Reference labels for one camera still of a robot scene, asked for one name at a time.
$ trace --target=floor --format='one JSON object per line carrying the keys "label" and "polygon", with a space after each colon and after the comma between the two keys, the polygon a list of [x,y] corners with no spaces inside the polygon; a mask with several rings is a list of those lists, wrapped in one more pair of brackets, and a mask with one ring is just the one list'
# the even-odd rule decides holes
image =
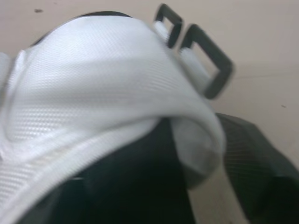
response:
{"label": "floor", "polygon": [[[152,23],[160,0],[0,0],[0,51],[15,56],[43,34],[88,12],[113,10]],[[299,168],[299,2],[164,0],[199,24],[234,61],[235,76],[212,102],[217,112],[257,124]],[[202,224],[245,224],[224,171],[190,192]]]}

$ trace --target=black padding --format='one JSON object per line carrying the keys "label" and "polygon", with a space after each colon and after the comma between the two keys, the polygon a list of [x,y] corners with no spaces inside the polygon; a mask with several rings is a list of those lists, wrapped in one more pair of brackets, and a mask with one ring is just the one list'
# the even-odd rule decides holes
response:
{"label": "black padding", "polygon": [[258,128],[218,114],[227,137],[225,169],[252,224],[299,223],[299,172]]}

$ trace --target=white fabric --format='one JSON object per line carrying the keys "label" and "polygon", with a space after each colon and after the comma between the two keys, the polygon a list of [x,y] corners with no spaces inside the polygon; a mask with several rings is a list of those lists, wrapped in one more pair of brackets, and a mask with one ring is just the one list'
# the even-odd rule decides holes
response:
{"label": "white fabric", "polygon": [[180,49],[180,58],[182,64],[186,68],[186,75],[190,79],[194,88],[199,94],[202,94],[206,87],[211,82],[211,77],[209,76],[205,67],[201,64],[200,60],[190,48]]}
{"label": "white fabric", "polygon": [[0,224],[170,117],[184,166],[208,174],[224,151],[214,112],[142,21],[72,20],[21,51],[0,115]]}
{"label": "white fabric", "polygon": [[169,31],[167,30],[166,26],[161,21],[154,22],[154,28],[156,29],[157,34],[162,37],[165,43],[168,42],[169,39]]}
{"label": "white fabric", "polygon": [[12,60],[8,55],[0,52],[0,91],[2,91],[2,88],[5,85],[11,62]]}

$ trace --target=black plastic buckle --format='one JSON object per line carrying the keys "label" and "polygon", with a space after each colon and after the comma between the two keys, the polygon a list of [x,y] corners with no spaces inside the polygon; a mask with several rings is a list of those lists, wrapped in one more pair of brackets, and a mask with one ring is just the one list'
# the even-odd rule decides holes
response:
{"label": "black plastic buckle", "polygon": [[196,42],[208,55],[211,61],[219,69],[214,80],[205,89],[204,96],[207,99],[215,98],[228,82],[233,72],[233,64],[222,50],[206,35],[196,24],[192,24],[183,39],[181,48],[191,48]]}
{"label": "black plastic buckle", "polygon": [[167,42],[167,46],[169,48],[173,48],[173,46],[176,44],[178,40],[178,36],[181,32],[182,26],[183,26],[183,19],[176,14],[171,8],[169,8],[168,5],[162,4],[158,10],[157,16],[155,18],[155,21],[164,21],[164,18],[169,19],[169,21],[173,24],[173,28],[171,30],[171,33],[169,35],[169,39]]}

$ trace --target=bag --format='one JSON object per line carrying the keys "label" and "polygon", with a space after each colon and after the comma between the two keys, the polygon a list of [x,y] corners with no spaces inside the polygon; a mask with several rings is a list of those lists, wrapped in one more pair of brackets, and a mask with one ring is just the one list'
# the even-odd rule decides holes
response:
{"label": "bag", "polygon": [[[174,24],[170,34],[165,17]],[[176,149],[190,184],[217,167],[225,137],[207,98],[223,88],[232,63],[197,25],[188,29],[176,58],[170,48],[182,24],[166,5],[158,11],[156,32],[121,13],[86,14],[21,50],[15,60],[1,55],[1,224],[14,224],[60,184],[161,125],[173,138],[161,150]],[[194,42],[220,70],[214,79],[192,52]],[[150,141],[153,147],[163,142],[160,137]],[[126,160],[138,161],[135,154]]]}

